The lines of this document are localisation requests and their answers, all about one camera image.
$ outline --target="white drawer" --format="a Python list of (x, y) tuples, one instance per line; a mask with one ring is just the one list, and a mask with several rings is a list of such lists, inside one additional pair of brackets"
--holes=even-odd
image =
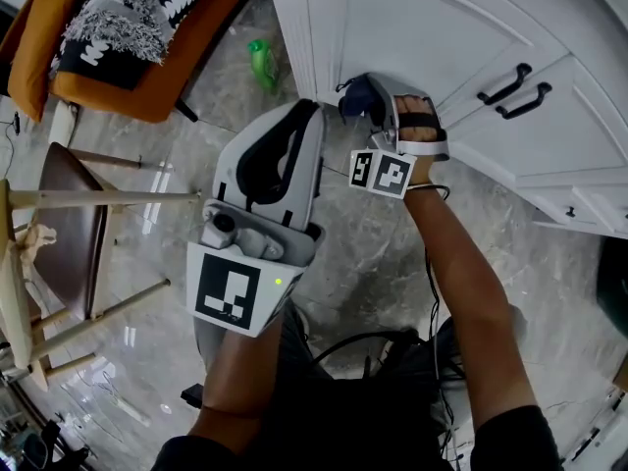
[(576, 186), (574, 195), (613, 233), (628, 235), (628, 183)]
[(607, 227), (587, 201), (575, 193), (573, 186), (544, 186), (521, 188), (519, 193), (541, 209), (555, 222), (578, 230), (583, 227), (590, 232), (600, 230), (607, 233)]

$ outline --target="green plastic bottle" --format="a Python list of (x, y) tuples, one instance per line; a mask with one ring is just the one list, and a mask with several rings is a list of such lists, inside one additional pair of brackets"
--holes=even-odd
[(279, 68), (268, 40), (260, 38), (248, 44), (251, 52), (251, 69), (262, 87), (268, 91), (277, 88)]

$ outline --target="gray tile floor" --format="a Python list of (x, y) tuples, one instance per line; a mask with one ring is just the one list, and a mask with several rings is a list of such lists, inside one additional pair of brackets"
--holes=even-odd
[[(282, 88), (274, 95), (257, 86), (248, 65), (246, 43), (258, 37), (271, 39), (282, 65)], [(95, 168), (121, 189), (201, 190), (204, 199), (218, 155), (234, 131), (295, 97), (272, 3), (252, 0), (188, 90), (186, 100), (201, 121), (192, 124), (173, 113), (154, 126), (82, 110), (72, 147), (163, 163), (158, 177)], [(12, 110), (11, 100), (3, 98), (0, 120), (9, 120)], [(43, 123), (26, 124), (18, 138), (9, 173), (13, 188), (36, 187), (53, 110), (51, 102)], [(326, 117), (326, 168), (314, 219), (326, 228), (327, 239), (295, 297), (310, 317), (312, 349), (386, 327), (411, 325), (426, 334), (432, 299), (421, 238), (400, 202), (346, 186), (348, 152), (362, 144), (364, 123), (346, 127), (329, 107)], [(0, 148), (0, 169), (7, 158)], [(628, 348), (595, 304), (600, 238), (535, 226), (532, 206), (459, 162), (439, 165), (434, 178), (451, 186), (450, 207), (486, 253), (510, 302), (528, 319), (522, 355), (559, 450), (566, 452), (604, 406), (609, 379)], [(180, 400), (181, 391), (204, 376), (184, 310), (184, 261), (185, 244), (195, 239), (201, 223), (200, 206), (127, 208), (113, 255), (111, 302), (165, 276), (174, 284), (53, 357), (54, 364), (97, 350), (100, 358), (84, 370), (57, 379), (48, 393), (24, 382), (44, 414), (61, 420), (70, 442), (90, 446), (96, 468), (149, 469), (161, 444), (184, 434), (195, 418), (196, 411)], [(56, 309), (54, 295), (41, 282), (36, 285), (36, 298)], [(355, 376), (364, 354), (376, 347), (357, 344), (332, 356), (326, 367), (338, 377)], [(149, 427), (116, 407), (111, 390), (144, 414)], [(466, 425), (458, 441), (471, 437)]]

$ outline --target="person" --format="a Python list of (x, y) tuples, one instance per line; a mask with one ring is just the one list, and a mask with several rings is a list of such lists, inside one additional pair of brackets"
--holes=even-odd
[[(397, 97), (396, 104), (399, 113), (430, 112), (418, 97)], [(436, 132), (406, 128), (400, 137), (429, 141)], [(411, 183), (429, 183), (432, 162), (419, 158)], [(311, 364), (293, 305), (255, 339), (197, 321), (199, 350), (211, 363), (203, 405), (188, 435), (164, 444), (153, 470), (264, 462), (313, 467), (339, 459), (450, 470), (443, 456), (447, 418), (455, 429), (469, 409), (476, 433), (472, 470), (561, 469), (519, 354), (521, 312), (508, 304), (496, 274), (437, 190), (410, 190), (404, 201), (451, 313), (432, 339), (439, 378), (432, 341), (399, 340), (375, 375), (334, 380)]]

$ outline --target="black handle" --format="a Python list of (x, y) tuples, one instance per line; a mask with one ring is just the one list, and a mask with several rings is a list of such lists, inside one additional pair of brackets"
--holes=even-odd
[(521, 63), (517, 65), (517, 80), (511, 85), (507, 85), (501, 91), (496, 92), (493, 96), (489, 96), (484, 92), (478, 94), (478, 99), (484, 102), (485, 105), (490, 106), (498, 103), (502, 99), (507, 98), (513, 92), (516, 92), (519, 87), (523, 85), (523, 80), (532, 73), (532, 67), (527, 63)]
[(543, 104), (543, 100), (546, 98), (546, 94), (551, 91), (552, 87), (547, 82), (541, 82), (539, 85), (537, 85), (537, 89), (539, 90), (539, 95), (534, 101), (520, 106), (519, 108), (515, 108), (510, 112), (508, 112), (502, 106), (498, 106), (497, 108), (495, 108), (496, 112), (498, 112), (507, 121), (525, 115), (528, 112), (532, 112), (535, 108), (539, 108)]

